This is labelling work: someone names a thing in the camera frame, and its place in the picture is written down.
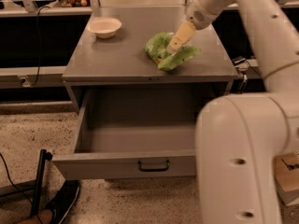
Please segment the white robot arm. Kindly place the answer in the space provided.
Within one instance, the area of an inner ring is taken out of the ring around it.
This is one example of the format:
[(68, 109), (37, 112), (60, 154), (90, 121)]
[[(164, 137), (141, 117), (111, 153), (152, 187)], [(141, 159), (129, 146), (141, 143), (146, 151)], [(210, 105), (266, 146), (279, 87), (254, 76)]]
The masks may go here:
[(266, 90), (217, 98), (196, 122), (203, 224), (282, 224), (276, 158), (298, 148), (299, 35), (275, 0), (189, 0), (176, 51), (237, 4)]

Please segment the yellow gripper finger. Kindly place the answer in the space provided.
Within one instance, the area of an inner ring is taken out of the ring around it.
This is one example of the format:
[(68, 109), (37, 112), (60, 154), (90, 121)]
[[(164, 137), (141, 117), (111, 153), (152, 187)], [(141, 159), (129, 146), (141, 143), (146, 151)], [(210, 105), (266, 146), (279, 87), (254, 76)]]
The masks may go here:
[(167, 46), (168, 52), (178, 52), (195, 34), (195, 26), (185, 21), (177, 30)]

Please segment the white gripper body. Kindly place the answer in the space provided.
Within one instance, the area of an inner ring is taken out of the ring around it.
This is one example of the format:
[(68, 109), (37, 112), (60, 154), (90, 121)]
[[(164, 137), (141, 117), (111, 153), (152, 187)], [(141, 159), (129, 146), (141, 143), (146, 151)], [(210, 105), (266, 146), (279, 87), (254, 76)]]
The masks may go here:
[(191, 22), (196, 30), (207, 28), (219, 15), (217, 6), (202, 0), (194, 0), (186, 8), (186, 20)]

